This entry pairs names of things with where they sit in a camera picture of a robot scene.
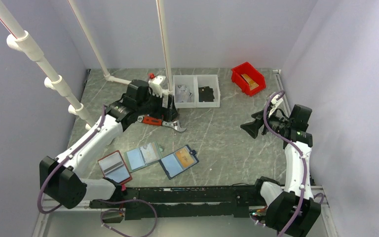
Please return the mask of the navy blue card holder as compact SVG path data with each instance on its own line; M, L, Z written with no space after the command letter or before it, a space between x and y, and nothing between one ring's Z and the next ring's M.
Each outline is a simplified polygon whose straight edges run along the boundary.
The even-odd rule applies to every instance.
M171 180L198 164L199 160L197 158L197 151L192 149L189 145L185 145L161 158L159 163L167 178Z

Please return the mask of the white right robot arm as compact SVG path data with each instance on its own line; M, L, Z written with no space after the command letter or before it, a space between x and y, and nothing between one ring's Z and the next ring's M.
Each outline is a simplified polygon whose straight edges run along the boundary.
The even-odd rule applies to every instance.
M321 206L314 201L310 185L309 160L313 138L306 130L312 109L296 104L289 116L281 116L263 111L251 115L252 122L242 124L252 138L269 131L283 137L283 150L286 157L285 184L262 177L259 187L252 191L253 201L266 204L265 216L258 221L279 234L292 237L306 236L321 213Z

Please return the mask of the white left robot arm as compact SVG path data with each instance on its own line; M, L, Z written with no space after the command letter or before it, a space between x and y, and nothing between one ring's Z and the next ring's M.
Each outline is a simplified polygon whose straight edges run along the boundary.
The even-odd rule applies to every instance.
M79 176L96 160L104 147L137 122L139 116L166 117L163 99L170 92L162 87L165 80L165 76L156 76L147 81L132 80L119 100L102 107L102 114L96 123L76 143L56 158L46 156L39 163L37 207L40 213L48 214L57 209L45 210L42 206L43 195L58 202L58 207L67 209L85 200L102 199L109 207L121 203L120 182L110 178L81 179Z

